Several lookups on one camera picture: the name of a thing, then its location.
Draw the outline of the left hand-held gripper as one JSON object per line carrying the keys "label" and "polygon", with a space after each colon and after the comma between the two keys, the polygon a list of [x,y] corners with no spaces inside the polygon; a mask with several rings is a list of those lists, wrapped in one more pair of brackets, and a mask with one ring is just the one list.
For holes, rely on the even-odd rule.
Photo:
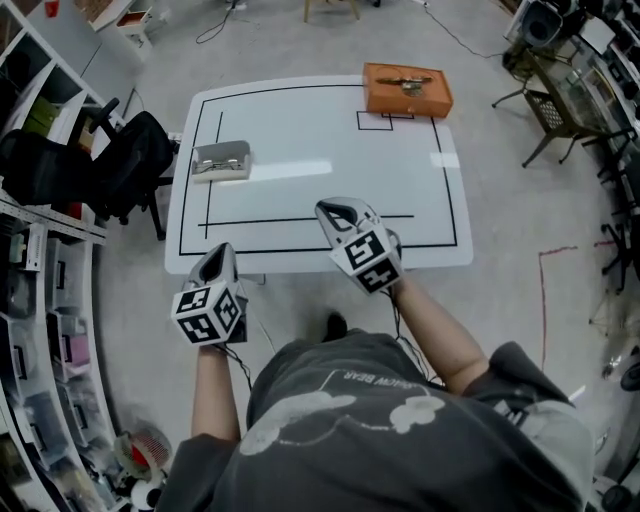
{"label": "left hand-held gripper", "polygon": [[246,341],[248,299],[237,285],[236,254],[230,243],[219,244],[194,265],[188,288],[174,296],[171,310],[171,319],[187,343]]}

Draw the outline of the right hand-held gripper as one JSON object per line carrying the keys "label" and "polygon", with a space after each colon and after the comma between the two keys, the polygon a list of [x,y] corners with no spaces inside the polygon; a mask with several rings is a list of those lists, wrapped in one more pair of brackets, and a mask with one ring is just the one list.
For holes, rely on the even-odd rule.
{"label": "right hand-held gripper", "polygon": [[361,199],[345,197],[345,212],[333,198],[320,200],[315,215],[332,247],[334,264],[364,293],[390,288],[403,275],[398,238]]}

